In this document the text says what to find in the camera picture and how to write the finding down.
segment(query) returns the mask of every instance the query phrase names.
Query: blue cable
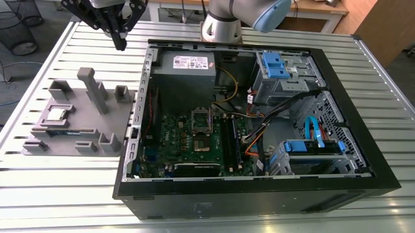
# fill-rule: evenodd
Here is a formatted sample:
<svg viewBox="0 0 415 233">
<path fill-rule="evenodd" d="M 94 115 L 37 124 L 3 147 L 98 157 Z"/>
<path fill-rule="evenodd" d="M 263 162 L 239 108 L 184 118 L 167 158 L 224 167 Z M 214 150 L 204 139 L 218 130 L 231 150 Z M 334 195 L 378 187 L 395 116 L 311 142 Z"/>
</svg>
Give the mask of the blue cable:
<svg viewBox="0 0 415 233">
<path fill-rule="evenodd" d="M 322 131 L 319 129 L 319 122 L 318 119 L 314 116 L 308 116 L 306 119 L 306 139 L 311 139 L 311 135 L 310 135 L 310 122 L 312 122 L 312 126 L 314 126 L 314 135 L 315 138 L 318 140 L 318 144 L 319 147 L 324 147 L 324 142 L 323 142 L 323 138 L 322 138 Z"/>
<path fill-rule="evenodd" d="M 0 104 L 0 107 L 8 106 L 8 105 L 11 105 L 11 104 L 13 104 L 13 103 L 17 103 L 19 101 L 20 101 L 20 100 L 17 100 L 17 101 L 15 101 L 15 102 L 11 102 L 11 103 Z"/>
</svg>

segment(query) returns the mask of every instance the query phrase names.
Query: aluminum slotted table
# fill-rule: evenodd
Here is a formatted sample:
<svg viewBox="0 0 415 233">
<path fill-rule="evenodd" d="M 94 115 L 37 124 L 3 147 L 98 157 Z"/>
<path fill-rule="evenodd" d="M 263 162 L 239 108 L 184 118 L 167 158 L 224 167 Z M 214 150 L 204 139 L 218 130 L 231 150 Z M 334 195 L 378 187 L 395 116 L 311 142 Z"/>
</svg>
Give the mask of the aluminum slotted table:
<svg viewBox="0 0 415 233">
<path fill-rule="evenodd" d="M 402 184 L 384 196 L 320 214 L 140 221 L 112 199 L 119 158 L 21 155 L 55 79 L 83 87 L 78 69 L 92 67 L 106 88 L 136 90 L 147 39 L 198 41 L 199 36 L 199 25 L 143 21 L 122 52 L 102 31 L 70 23 L 0 132 L 0 232 L 414 232 L 415 110 L 366 45 L 347 35 L 244 29 L 243 41 L 324 50 Z"/>
</svg>

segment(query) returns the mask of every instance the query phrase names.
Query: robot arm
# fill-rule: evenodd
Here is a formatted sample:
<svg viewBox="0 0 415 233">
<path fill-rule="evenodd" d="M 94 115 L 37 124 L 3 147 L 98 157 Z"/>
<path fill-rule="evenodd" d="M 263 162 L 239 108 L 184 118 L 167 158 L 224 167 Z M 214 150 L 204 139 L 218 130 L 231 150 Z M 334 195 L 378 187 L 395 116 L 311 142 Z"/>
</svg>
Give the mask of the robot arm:
<svg viewBox="0 0 415 233">
<path fill-rule="evenodd" d="M 127 33 L 135 27 L 148 0 L 130 0 L 131 14 L 123 17 L 126 0 L 61 0 L 63 6 L 92 27 L 103 29 L 112 38 L 116 50 L 126 50 Z"/>
<path fill-rule="evenodd" d="M 115 48 L 126 50 L 127 33 L 138 23 L 148 0 L 130 0 L 131 15 L 122 15 L 126 0 L 61 0 L 63 6 L 94 28 L 103 29 Z M 203 24 L 203 38 L 210 42 L 238 43 L 240 21 L 267 33 L 290 12 L 291 0 L 211 0 Z"/>
<path fill-rule="evenodd" d="M 211 0 L 202 35 L 208 42 L 238 43 L 240 21 L 256 31 L 274 30 L 290 12 L 291 0 Z"/>
</svg>

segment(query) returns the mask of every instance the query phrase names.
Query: motherboard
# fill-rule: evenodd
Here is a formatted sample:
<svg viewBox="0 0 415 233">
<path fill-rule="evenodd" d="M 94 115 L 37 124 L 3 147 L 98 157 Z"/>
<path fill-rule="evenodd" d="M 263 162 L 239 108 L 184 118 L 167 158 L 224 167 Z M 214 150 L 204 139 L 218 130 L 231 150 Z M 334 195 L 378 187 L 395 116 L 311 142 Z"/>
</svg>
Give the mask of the motherboard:
<svg viewBox="0 0 415 233">
<path fill-rule="evenodd" d="M 163 115 L 160 143 L 146 147 L 136 172 L 144 178 L 252 175 L 252 159 L 240 150 L 246 119 L 196 109 L 190 115 Z"/>
</svg>

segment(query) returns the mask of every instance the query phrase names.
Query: wire mesh trash bin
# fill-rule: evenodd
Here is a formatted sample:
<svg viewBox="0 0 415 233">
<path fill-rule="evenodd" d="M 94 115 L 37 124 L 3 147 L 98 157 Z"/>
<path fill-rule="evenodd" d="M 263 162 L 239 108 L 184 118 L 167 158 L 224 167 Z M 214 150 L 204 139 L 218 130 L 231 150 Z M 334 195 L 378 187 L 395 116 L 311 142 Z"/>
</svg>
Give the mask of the wire mesh trash bin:
<svg viewBox="0 0 415 233">
<path fill-rule="evenodd" d="M 27 55 L 37 49 L 23 15 L 16 12 L 0 12 L 0 42 L 13 55 Z"/>
<path fill-rule="evenodd" d="M 23 15 L 23 22 L 28 27 L 37 26 L 44 22 L 35 0 L 4 0 L 15 13 Z"/>
</svg>

